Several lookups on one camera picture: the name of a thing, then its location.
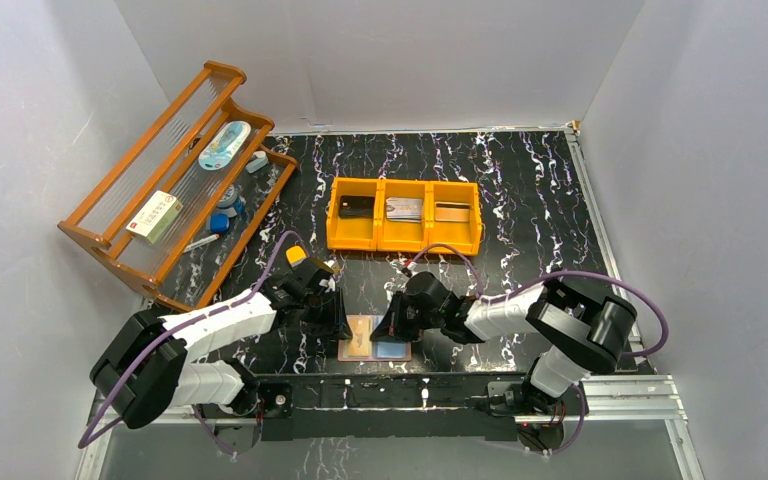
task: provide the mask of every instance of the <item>blue and white package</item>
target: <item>blue and white package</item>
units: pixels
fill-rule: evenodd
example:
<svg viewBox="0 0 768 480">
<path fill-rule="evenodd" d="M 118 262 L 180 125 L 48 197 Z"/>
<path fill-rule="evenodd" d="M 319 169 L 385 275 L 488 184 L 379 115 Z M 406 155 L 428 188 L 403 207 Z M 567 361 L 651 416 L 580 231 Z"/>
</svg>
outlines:
<svg viewBox="0 0 768 480">
<path fill-rule="evenodd" d="M 205 170 L 219 170 L 231 163 L 251 133 L 251 125 L 236 121 L 225 124 L 199 154 L 199 165 Z"/>
</svg>

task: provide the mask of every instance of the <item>wooden frame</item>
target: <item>wooden frame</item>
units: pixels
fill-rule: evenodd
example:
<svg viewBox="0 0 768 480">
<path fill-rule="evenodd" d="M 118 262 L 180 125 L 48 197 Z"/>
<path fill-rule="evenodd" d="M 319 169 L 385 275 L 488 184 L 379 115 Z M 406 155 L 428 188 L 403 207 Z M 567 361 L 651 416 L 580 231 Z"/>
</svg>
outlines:
<svg viewBox="0 0 768 480">
<path fill-rule="evenodd" d="M 176 310 L 189 311 L 193 308 L 205 307 L 211 302 L 213 295 L 222 285 L 225 277 L 230 273 L 237 258 L 245 250 L 246 245 L 275 202 L 279 192 L 284 188 L 287 180 L 289 180 L 298 166 L 298 162 L 295 159 L 263 147 L 263 140 L 275 126 L 272 120 L 241 108 L 231 99 L 231 94 L 245 80 L 246 75 L 239 68 L 212 61 L 205 63 L 204 69 L 196 75 L 193 81 L 187 85 L 181 94 L 146 130 L 137 143 L 125 153 L 110 173 L 102 179 L 66 220 L 57 224 L 58 228 L 68 235 L 69 238 L 74 240 L 75 243 L 86 250 L 132 290 Z M 199 89 L 208 81 L 224 83 L 224 86 L 221 89 L 214 88 L 215 98 L 212 98 L 208 107 L 195 121 L 191 124 L 185 124 L 189 127 L 185 133 L 171 137 L 175 140 L 174 146 L 169 149 L 162 160 L 157 165 L 148 165 L 146 167 L 147 164 L 145 162 L 148 162 L 148 160 L 142 160 L 140 155 L 149 147 L 159 148 L 157 145 L 152 145 L 152 142 L 158 141 L 159 137 L 165 135 L 164 138 L 168 141 L 170 136 L 164 130 L 164 127 L 171 125 L 170 122 L 173 119 L 178 122 L 175 124 L 178 131 L 183 130 L 180 126 L 182 122 L 179 118 L 182 108 L 188 105 L 188 102 L 194 95 L 197 95 L 197 92 L 201 91 Z M 120 257 L 128 248 L 128 245 L 134 241 L 133 235 L 124 228 L 128 220 L 133 217 L 140 206 L 155 190 L 171 191 L 184 178 L 190 167 L 196 162 L 199 153 L 207 146 L 210 139 L 213 138 L 222 125 L 235 120 L 248 122 L 252 126 L 253 136 L 250 137 L 250 141 L 248 141 L 244 151 L 238 157 L 240 160 L 232 162 L 231 165 L 226 167 L 226 171 L 222 172 L 224 177 L 219 181 L 218 186 L 213 192 L 206 196 L 203 202 L 194 205 L 197 212 L 194 221 L 191 221 L 186 226 L 183 233 L 174 241 L 171 249 L 162 252 L 165 257 L 160 262 L 159 267 L 150 269 L 152 271 L 141 271 L 140 269 L 125 265 L 120 261 Z M 195 146 L 187 152 L 188 147 L 194 143 Z M 240 175 L 247 163 L 247 159 L 251 158 L 252 154 L 257 150 L 266 153 L 269 162 L 282 166 L 283 172 L 267 195 L 266 200 L 251 219 L 241 238 L 237 240 L 237 243 L 231 250 L 231 254 L 220 266 L 216 276 L 195 305 L 186 305 L 161 294 L 160 286 L 183 254 L 187 244 L 203 228 L 205 220 L 213 211 L 222 193 Z M 126 172 L 138 162 L 143 162 L 141 164 L 142 168 L 153 168 L 151 174 L 144 181 L 141 181 L 142 177 L 137 178 L 138 186 L 136 188 L 122 187 L 122 185 L 127 184 L 127 182 L 123 181 L 123 177 L 127 176 Z M 105 198 L 105 195 L 112 195 L 111 192 L 116 187 L 118 187 L 116 194 L 120 195 L 119 203 L 123 203 L 121 200 L 127 198 L 127 201 L 124 202 L 124 207 L 117 209 L 118 211 L 111 218 L 105 217 L 102 220 L 102 223 L 107 223 L 107 226 L 101 232 L 90 231 L 90 229 L 82 226 L 82 221 L 94 211 L 94 208 L 99 208 L 99 204 Z"/>
</svg>

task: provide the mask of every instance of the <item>storage bin compartment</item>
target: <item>storage bin compartment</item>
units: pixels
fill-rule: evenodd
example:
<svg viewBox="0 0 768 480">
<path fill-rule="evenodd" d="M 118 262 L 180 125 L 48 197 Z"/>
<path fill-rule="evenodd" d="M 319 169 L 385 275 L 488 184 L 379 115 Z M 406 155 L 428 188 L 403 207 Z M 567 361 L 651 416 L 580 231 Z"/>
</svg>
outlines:
<svg viewBox="0 0 768 480">
<path fill-rule="evenodd" d="M 483 225 L 478 203 L 478 185 L 460 182 L 428 182 L 431 201 L 426 206 L 430 222 L 428 243 L 445 243 L 464 255 L 476 255 L 481 243 Z M 469 222 L 441 222 L 435 218 L 437 202 L 465 203 L 470 206 Z M 449 253 L 445 248 L 433 248 L 432 253 Z"/>
<path fill-rule="evenodd" d="M 427 207 L 431 199 L 428 182 L 416 180 L 381 180 L 382 195 L 376 205 L 378 250 L 388 252 L 418 252 L 427 245 Z M 387 199 L 390 197 L 418 198 L 422 200 L 420 221 L 394 222 L 387 219 Z"/>
<path fill-rule="evenodd" d="M 334 250 L 375 250 L 375 221 L 370 218 L 340 218 L 340 198 L 355 195 L 375 198 L 377 210 L 380 199 L 377 179 L 335 178 L 331 185 L 326 237 L 328 248 Z"/>
</svg>

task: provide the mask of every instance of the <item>small carton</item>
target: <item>small carton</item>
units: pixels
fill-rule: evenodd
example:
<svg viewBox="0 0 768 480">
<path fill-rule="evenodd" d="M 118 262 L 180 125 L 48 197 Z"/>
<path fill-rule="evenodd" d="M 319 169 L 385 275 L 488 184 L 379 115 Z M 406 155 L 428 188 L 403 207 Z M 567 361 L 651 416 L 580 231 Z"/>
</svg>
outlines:
<svg viewBox="0 0 768 480">
<path fill-rule="evenodd" d="M 154 243 L 172 224 L 181 208 L 183 207 L 177 198 L 158 190 L 137 212 L 137 215 L 128 222 L 126 228 L 134 235 L 139 235 L 148 240 L 149 243 Z"/>
</svg>

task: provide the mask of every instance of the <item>white marker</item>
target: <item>white marker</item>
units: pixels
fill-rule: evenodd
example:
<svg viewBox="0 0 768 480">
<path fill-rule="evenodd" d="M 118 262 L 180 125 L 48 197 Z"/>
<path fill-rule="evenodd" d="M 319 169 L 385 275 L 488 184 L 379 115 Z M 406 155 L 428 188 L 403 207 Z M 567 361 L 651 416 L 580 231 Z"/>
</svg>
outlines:
<svg viewBox="0 0 768 480">
<path fill-rule="evenodd" d="M 202 238 L 201 240 L 196 240 L 195 242 L 187 245 L 187 248 L 184 249 L 184 253 L 187 253 L 189 251 L 195 250 L 198 247 L 201 247 L 203 245 L 207 245 L 210 242 L 216 241 L 219 239 L 219 234 L 214 233 L 213 235 L 209 235 L 207 237 Z"/>
</svg>

